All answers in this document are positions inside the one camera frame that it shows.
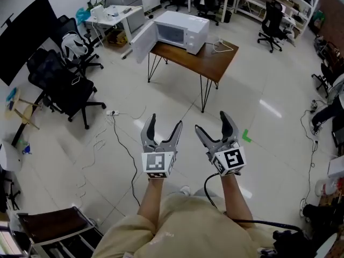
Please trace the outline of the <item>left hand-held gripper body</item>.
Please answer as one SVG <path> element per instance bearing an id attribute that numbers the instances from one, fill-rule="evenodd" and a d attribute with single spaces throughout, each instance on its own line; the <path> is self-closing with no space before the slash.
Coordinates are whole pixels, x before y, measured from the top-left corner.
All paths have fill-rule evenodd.
<path id="1" fill-rule="evenodd" d="M 144 144 L 141 153 L 143 172 L 149 179 L 168 178 L 176 161 L 177 150 L 171 143 Z"/>

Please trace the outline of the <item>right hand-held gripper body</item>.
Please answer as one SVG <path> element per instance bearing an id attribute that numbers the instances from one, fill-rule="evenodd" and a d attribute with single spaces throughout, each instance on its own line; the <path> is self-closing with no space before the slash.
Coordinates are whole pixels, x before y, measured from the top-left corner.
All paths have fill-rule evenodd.
<path id="1" fill-rule="evenodd" d="M 219 150 L 208 150 L 206 154 L 220 176 L 239 175 L 240 170 L 247 164 L 244 148 L 238 141 L 223 143 Z"/>

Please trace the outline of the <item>person's right forearm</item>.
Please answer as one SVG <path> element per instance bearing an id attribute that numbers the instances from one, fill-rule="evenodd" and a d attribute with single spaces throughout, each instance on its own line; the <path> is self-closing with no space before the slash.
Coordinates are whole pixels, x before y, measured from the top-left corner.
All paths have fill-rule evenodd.
<path id="1" fill-rule="evenodd" d="M 227 216 L 232 220 L 253 221 L 252 213 L 240 191 L 235 175 L 221 177 Z"/>

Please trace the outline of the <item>white microwave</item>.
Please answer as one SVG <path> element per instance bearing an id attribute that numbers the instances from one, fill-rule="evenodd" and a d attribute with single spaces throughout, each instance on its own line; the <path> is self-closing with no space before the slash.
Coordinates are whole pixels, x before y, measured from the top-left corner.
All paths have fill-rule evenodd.
<path id="1" fill-rule="evenodd" d="M 196 55 L 207 40 L 210 21 L 175 11 L 166 11 L 157 18 L 157 40 Z"/>

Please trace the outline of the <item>person's grey trousers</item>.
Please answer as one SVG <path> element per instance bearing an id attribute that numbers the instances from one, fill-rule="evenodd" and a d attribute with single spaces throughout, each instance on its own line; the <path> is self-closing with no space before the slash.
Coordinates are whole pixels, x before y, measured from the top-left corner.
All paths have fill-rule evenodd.
<path id="1" fill-rule="evenodd" d="M 172 184 L 168 184 L 167 186 L 167 193 L 170 195 L 170 194 L 181 194 L 179 193 L 179 190 L 181 187 L 177 187 L 175 185 L 172 185 Z M 206 197 L 206 196 L 209 196 L 209 197 L 219 197 L 216 193 L 214 193 L 213 191 L 207 189 L 207 194 L 205 192 L 205 189 L 204 188 L 200 188 L 199 190 L 197 190 L 195 193 L 192 193 L 190 194 L 190 196 L 198 196 L 198 197 Z"/>

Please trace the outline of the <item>person's beige shirt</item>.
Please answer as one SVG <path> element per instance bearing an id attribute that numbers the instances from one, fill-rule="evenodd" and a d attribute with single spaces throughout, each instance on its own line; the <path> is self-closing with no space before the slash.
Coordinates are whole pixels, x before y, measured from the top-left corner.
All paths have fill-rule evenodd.
<path id="1" fill-rule="evenodd" d="M 259 258 L 260 248 L 273 248 L 263 227 L 243 228 L 204 197 L 168 195 L 159 223 L 134 214 L 112 226 L 92 258 Z"/>

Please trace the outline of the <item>wooden table with black legs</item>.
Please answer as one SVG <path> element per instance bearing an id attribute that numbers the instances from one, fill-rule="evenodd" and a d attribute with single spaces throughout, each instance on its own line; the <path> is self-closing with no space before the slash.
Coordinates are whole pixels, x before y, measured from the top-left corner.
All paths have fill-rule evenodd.
<path id="1" fill-rule="evenodd" d="M 151 81 L 161 60 L 164 60 L 165 64 L 171 61 L 198 74 L 200 79 L 206 79 L 205 84 L 200 83 L 200 110 L 203 113 L 209 98 L 211 86 L 215 85 L 216 89 L 219 88 L 219 82 L 238 50 L 238 46 L 224 40 L 215 44 L 207 42 L 198 54 L 192 55 L 179 47 L 158 42 L 148 52 L 149 55 L 154 55 L 154 60 L 152 63 L 148 63 L 147 81 Z"/>

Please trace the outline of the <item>black mesh office chair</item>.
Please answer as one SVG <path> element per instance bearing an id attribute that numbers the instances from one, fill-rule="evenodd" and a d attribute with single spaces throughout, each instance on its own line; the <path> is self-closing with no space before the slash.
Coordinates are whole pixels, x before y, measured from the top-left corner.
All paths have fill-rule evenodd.
<path id="1" fill-rule="evenodd" d="M 88 52 L 86 55 L 83 55 L 79 59 L 75 59 L 73 61 L 68 61 L 65 58 L 62 48 L 61 48 L 62 37 L 70 31 L 76 32 L 81 37 L 81 39 L 84 41 L 85 45 L 88 48 Z M 81 33 L 78 30 L 78 26 L 77 26 L 75 18 L 67 18 L 67 16 L 65 15 L 61 16 L 58 19 L 57 28 L 51 35 L 51 39 L 59 47 L 62 53 L 62 58 L 64 59 L 64 62 L 67 68 L 69 69 L 76 68 L 82 75 L 85 74 L 85 70 L 88 67 L 98 66 L 101 69 L 104 69 L 104 66 L 101 63 L 93 62 L 93 59 L 94 58 L 98 59 L 99 55 L 94 53 L 94 45 L 92 44 L 92 41 L 91 41 L 90 32 L 87 32 L 86 34 L 81 35 Z"/>
<path id="2" fill-rule="evenodd" d="M 69 71 L 55 50 L 37 49 L 29 58 L 27 68 L 28 81 L 42 90 L 45 105 L 53 111 L 66 114 L 69 122 L 81 111 L 84 127 L 88 130 L 85 108 L 101 106 L 106 109 L 105 103 L 89 100 L 91 95 L 97 92 L 94 83 Z M 76 77 L 80 77 L 80 81 L 72 85 L 71 82 Z"/>

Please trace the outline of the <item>black equipment pack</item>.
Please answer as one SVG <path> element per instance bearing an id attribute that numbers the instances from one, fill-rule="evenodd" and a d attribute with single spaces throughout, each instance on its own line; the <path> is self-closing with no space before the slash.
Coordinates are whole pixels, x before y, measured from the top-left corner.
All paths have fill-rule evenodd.
<path id="1" fill-rule="evenodd" d="M 315 258 L 317 249 L 303 232 L 273 232 L 276 258 Z"/>

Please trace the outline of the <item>white box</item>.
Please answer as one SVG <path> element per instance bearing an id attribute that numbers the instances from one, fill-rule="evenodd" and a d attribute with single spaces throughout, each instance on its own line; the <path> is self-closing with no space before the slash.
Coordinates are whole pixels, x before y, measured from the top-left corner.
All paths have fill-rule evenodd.
<path id="1" fill-rule="evenodd" d="M 330 160 L 327 176 L 329 178 L 344 177 L 344 155 Z"/>

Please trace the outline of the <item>brown metal-framed cart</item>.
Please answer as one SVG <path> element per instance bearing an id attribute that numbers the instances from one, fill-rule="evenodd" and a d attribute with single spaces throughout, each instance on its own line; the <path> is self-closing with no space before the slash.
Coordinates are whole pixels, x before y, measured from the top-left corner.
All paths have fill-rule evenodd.
<path id="1" fill-rule="evenodd" d="M 91 258 L 103 237 L 97 223 L 75 206 L 17 213 L 16 219 L 30 241 L 26 258 Z"/>

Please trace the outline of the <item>wooden stool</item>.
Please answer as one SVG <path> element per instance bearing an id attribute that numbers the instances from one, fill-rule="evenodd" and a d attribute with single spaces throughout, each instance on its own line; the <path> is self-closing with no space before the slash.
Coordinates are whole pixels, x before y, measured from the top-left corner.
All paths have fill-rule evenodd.
<path id="1" fill-rule="evenodd" d="M 23 112 L 18 110 L 20 104 L 26 104 L 26 108 Z M 5 117 L 10 119 L 12 115 L 16 114 L 21 118 L 21 123 L 24 125 L 30 125 L 40 130 L 40 128 L 31 120 L 33 109 L 41 108 L 37 102 L 32 103 L 21 98 L 21 91 L 18 87 L 14 87 L 6 97 L 5 101 Z"/>

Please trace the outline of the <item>white desktop appliance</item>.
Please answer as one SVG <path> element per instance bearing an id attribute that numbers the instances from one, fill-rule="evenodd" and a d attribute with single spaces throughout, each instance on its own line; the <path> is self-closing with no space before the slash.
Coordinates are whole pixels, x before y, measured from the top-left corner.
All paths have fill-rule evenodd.
<path id="1" fill-rule="evenodd" d="M 90 10 L 90 14 L 97 20 L 104 19 L 104 7 L 102 5 L 97 5 Z"/>

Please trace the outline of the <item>teal plastic bag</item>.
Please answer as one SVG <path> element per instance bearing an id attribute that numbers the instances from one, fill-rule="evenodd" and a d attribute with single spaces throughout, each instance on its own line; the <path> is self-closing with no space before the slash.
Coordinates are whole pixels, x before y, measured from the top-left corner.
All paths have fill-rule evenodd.
<path id="1" fill-rule="evenodd" d="M 86 21 L 91 16 L 90 11 L 85 10 L 84 8 L 79 8 L 76 11 L 75 18 L 77 25 L 80 26 L 84 21 Z"/>

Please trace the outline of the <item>green bag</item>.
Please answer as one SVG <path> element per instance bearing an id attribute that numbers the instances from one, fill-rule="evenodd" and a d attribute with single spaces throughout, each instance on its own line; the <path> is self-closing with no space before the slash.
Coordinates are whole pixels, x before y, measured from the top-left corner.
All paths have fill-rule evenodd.
<path id="1" fill-rule="evenodd" d="M 89 0 L 87 2 L 87 6 L 88 6 L 87 7 L 87 11 L 90 11 L 91 9 L 93 9 L 94 7 L 99 6 L 99 5 L 101 5 L 101 6 L 103 6 L 105 8 L 106 0 L 95 0 L 94 3 L 92 2 L 92 0 Z"/>

